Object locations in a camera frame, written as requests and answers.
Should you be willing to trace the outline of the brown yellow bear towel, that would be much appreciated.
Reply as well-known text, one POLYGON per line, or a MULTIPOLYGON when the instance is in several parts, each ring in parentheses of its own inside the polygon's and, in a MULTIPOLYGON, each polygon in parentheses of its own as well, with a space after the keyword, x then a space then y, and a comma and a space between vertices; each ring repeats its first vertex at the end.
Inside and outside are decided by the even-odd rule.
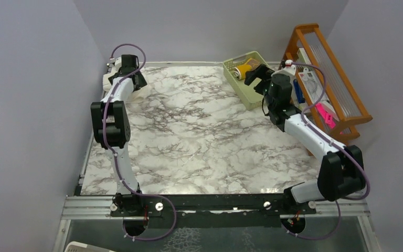
POLYGON ((261 65, 260 61, 254 58, 249 58, 243 64, 234 67, 232 69, 232 75, 237 80, 244 80, 246 73, 255 70, 259 65, 261 65))

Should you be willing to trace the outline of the cream white towel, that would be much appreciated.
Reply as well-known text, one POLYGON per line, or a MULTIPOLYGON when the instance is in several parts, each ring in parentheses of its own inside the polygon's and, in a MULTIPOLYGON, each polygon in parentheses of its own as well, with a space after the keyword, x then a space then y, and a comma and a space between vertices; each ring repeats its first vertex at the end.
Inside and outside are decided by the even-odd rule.
POLYGON ((133 75, 128 78, 116 77, 109 82, 109 74, 103 75, 103 90, 106 92, 101 102, 123 101, 136 103, 150 93, 148 83, 144 77, 133 75))

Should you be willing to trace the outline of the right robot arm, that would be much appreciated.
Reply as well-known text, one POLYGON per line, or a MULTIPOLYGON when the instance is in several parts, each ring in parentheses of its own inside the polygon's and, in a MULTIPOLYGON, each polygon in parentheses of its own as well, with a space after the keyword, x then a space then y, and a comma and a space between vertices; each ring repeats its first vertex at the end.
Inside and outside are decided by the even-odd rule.
POLYGON ((363 167, 363 155, 355 145, 346 146, 314 125, 305 112, 291 102, 292 83, 298 64, 287 60, 282 68, 274 71, 261 64, 245 74, 245 85, 255 79, 260 82, 254 90, 263 96, 262 103, 268 111, 265 116, 281 131, 295 137, 319 161, 321 167, 317 179, 286 188, 282 208, 296 213, 303 203, 310 201, 351 200, 351 194, 364 190, 361 198, 370 193, 370 182, 363 167))

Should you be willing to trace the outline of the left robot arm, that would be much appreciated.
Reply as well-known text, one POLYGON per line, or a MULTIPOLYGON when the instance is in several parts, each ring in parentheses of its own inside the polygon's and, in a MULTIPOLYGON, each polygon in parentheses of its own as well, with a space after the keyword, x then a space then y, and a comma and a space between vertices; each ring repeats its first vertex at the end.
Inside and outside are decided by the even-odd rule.
POLYGON ((131 127, 125 107, 131 94, 147 85, 140 69, 136 55, 111 58, 102 77, 105 96, 90 107, 94 139, 110 157, 118 195, 141 194, 129 157, 131 127))

